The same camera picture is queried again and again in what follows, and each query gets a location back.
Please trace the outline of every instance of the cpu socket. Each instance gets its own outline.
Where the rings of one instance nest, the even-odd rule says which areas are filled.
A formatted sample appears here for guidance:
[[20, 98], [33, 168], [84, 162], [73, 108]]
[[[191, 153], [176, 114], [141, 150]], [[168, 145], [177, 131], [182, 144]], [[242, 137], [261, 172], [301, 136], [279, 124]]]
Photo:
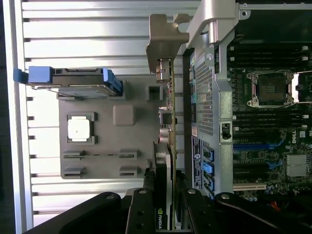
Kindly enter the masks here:
[[251, 100], [247, 105], [254, 108], [276, 108], [293, 103], [290, 71], [254, 71], [247, 74], [252, 81]]

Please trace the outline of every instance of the perforated metal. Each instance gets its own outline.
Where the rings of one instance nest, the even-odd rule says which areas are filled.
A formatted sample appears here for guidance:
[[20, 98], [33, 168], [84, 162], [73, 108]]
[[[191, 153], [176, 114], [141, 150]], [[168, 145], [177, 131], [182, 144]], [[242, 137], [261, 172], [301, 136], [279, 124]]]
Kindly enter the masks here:
[[213, 71], [205, 62], [195, 69], [197, 126], [201, 133], [213, 135]]

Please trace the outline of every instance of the motherboard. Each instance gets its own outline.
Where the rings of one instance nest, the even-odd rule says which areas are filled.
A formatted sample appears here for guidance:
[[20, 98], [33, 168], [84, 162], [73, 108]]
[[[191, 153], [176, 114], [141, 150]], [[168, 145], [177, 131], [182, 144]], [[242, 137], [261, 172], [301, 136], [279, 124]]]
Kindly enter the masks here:
[[228, 46], [234, 192], [250, 201], [312, 189], [310, 60], [307, 44]]

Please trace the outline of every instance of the white pci slot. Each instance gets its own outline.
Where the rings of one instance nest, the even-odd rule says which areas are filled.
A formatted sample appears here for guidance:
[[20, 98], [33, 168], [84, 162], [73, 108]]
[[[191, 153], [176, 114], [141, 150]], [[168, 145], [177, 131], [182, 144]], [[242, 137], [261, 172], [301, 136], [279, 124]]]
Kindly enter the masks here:
[[234, 184], [233, 191], [249, 191], [249, 190], [266, 190], [267, 184], [265, 183], [246, 183], [246, 184]]

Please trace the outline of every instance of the heatsink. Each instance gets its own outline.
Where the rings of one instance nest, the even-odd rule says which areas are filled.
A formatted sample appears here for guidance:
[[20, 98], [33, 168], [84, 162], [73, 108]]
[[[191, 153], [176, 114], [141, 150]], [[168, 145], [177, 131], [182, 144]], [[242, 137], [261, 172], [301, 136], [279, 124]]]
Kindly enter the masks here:
[[287, 155], [286, 158], [288, 176], [309, 176], [310, 157], [308, 155]]

